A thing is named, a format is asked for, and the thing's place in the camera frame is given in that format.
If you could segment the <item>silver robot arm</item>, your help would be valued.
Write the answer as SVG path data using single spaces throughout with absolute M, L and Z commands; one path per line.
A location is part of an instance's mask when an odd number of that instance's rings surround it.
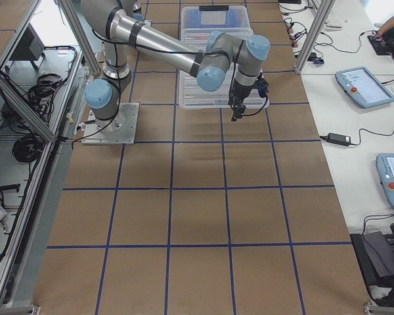
M 253 90 L 268 103 L 269 84 L 261 74 L 261 67 L 270 43 L 262 35 L 241 39 L 213 31 L 202 51 L 134 18 L 133 1 L 81 1 L 80 5 L 94 35 L 109 50 L 106 69 L 113 71 L 116 79 L 121 79 L 121 71 L 127 68 L 121 51 L 131 47 L 188 73 L 207 92 L 218 90 L 233 67 L 228 93 L 232 121 L 247 116 L 244 101 Z

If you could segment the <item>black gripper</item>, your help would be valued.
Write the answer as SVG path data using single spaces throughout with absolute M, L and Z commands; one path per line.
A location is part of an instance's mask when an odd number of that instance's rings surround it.
M 253 89 L 256 89 L 259 96 L 265 99 L 264 104 L 259 109 L 262 110 L 267 106 L 269 101 L 269 83 L 264 78 L 259 78 L 252 85 L 246 86 L 240 84 L 237 79 L 233 79 L 229 89 L 229 106 L 232 109 L 232 122 L 242 119 L 246 110 L 245 105 L 243 105 L 244 99 L 250 95 Z

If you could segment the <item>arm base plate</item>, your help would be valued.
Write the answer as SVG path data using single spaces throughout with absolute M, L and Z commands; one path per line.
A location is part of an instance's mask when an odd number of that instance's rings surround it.
M 116 145 L 135 143 L 135 135 L 137 130 L 137 120 L 139 116 L 140 104 L 124 103 L 120 104 L 120 109 L 116 118 L 111 124 L 103 129 L 108 122 L 95 118 L 92 110 L 89 110 L 89 119 L 94 120 L 93 123 L 87 124 L 84 130 L 84 145 Z

